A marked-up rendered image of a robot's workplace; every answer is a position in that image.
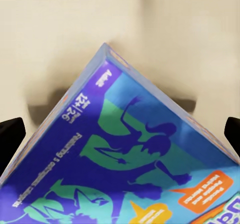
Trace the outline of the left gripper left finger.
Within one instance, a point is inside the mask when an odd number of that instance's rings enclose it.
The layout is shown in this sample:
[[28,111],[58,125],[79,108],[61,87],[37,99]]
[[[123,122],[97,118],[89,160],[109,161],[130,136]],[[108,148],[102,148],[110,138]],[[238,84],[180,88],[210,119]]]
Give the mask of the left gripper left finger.
[[26,136],[22,117],[0,122],[0,177]]

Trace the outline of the board game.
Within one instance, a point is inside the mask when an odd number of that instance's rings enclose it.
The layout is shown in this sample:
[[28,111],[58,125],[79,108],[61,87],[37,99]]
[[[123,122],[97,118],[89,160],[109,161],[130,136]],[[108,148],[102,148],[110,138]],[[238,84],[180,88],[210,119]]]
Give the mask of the board game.
[[240,224],[240,157],[104,42],[1,175],[0,224]]

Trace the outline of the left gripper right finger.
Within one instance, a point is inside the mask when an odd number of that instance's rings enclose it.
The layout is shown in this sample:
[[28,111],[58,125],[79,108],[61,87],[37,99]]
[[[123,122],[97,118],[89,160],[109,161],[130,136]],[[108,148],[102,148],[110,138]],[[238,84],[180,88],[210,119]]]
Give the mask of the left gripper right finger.
[[225,124],[224,135],[240,157],[240,119],[228,117]]

